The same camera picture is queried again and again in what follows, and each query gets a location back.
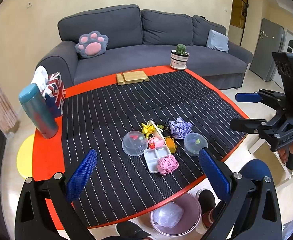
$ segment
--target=black striped tablecloth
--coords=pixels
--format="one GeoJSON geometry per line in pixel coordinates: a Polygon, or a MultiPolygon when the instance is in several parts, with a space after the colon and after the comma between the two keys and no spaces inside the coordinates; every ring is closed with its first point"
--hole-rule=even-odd
{"type": "Polygon", "coordinates": [[[241,117],[233,107],[184,71],[150,76],[149,82],[110,85],[65,101],[62,147],[67,168],[91,148],[98,164],[80,198],[73,202],[88,226],[110,223],[141,212],[177,193],[203,175],[197,157],[176,140],[178,170],[162,176],[149,173],[143,155],[131,157],[122,150],[122,138],[141,130],[141,122],[182,117],[202,134],[218,160],[244,137],[229,122],[241,117]]]}

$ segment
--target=yellow toy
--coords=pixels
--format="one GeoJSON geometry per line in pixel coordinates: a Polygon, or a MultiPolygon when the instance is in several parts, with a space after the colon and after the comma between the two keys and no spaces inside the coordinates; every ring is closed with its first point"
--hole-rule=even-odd
{"type": "Polygon", "coordinates": [[[142,123],[142,133],[145,134],[145,138],[149,138],[151,133],[155,132],[155,127],[154,125],[145,125],[142,123]]]}
{"type": "Polygon", "coordinates": [[[174,138],[171,138],[170,136],[168,136],[168,137],[165,137],[164,139],[165,139],[166,145],[169,148],[170,152],[175,153],[177,146],[174,143],[174,138]]]}

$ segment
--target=red table edge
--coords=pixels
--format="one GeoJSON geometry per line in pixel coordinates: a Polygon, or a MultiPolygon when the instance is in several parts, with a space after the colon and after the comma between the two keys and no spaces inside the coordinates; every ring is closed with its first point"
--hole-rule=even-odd
{"type": "MultiPolygon", "coordinates": [[[[177,70],[172,69],[170,66],[155,66],[155,67],[149,67],[149,68],[143,68],[143,69],[137,69],[135,71],[143,70],[147,76],[152,75],[158,75],[163,73],[169,73],[174,72],[177,70]]],[[[208,81],[206,81],[204,78],[200,77],[199,75],[195,74],[189,69],[185,70],[187,73],[192,75],[194,78],[202,82],[204,85],[206,85],[208,88],[215,91],[224,101],[228,102],[243,118],[248,118],[248,116],[232,101],[230,100],[224,93],[222,93],[220,90],[218,90],[215,86],[210,84],[208,81]]],[[[100,77],[97,79],[93,79],[78,85],[75,85],[73,87],[66,89],[66,97],[71,97],[80,93],[84,93],[93,89],[97,89],[100,87],[116,84],[116,74],[112,74],[105,77],[100,77]]],[[[33,178],[38,180],[45,180],[50,179],[56,172],[64,172],[64,159],[63,159],[63,150],[62,150],[62,143],[61,143],[61,136],[62,136],[62,117],[56,118],[56,122],[59,126],[58,132],[55,136],[53,136],[50,139],[45,139],[41,135],[41,133],[36,129],[35,136],[34,136],[34,143],[33,143],[33,155],[32,155],[32,175],[33,178]],[[48,146],[52,149],[55,149],[55,152],[51,152],[48,150],[48,146]]],[[[222,159],[224,162],[242,143],[244,138],[222,159]]],[[[99,228],[104,227],[108,225],[113,225],[119,222],[123,222],[129,219],[133,219],[135,217],[144,215],[148,212],[151,212],[163,205],[165,205],[168,202],[173,201],[177,197],[183,195],[184,193],[191,190],[193,187],[195,187],[197,184],[199,184],[201,181],[203,181],[206,178],[205,175],[201,176],[200,178],[196,179],[194,182],[180,190],[179,192],[175,193],[171,197],[161,201],[160,203],[147,208],[141,212],[138,212],[134,215],[119,219],[117,221],[113,221],[107,224],[102,224],[94,227],[89,228],[99,228]]],[[[54,225],[57,230],[64,230],[56,211],[53,207],[52,201],[50,199],[46,199],[46,203],[48,205],[48,209],[50,212],[50,215],[52,217],[52,220],[54,222],[54,225]]]]}

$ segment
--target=potted cactus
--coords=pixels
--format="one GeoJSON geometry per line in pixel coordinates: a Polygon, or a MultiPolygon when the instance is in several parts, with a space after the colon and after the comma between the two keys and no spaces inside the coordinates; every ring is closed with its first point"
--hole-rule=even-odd
{"type": "Polygon", "coordinates": [[[178,70],[186,69],[185,64],[189,59],[189,55],[185,52],[185,45],[178,44],[176,49],[171,50],[171,67],[178,70]]]}

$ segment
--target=cactus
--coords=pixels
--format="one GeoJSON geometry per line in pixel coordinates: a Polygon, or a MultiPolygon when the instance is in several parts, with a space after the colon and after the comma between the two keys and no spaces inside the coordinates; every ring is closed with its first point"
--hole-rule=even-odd
{"type": "Polygon", "coordinates": [[[178,45],[176,46],[175,53],[176,53],[176,54],[179,54],[179,55],[185,55],[185,45],[183,45],[183,44],[178,44],[178,45]]]}

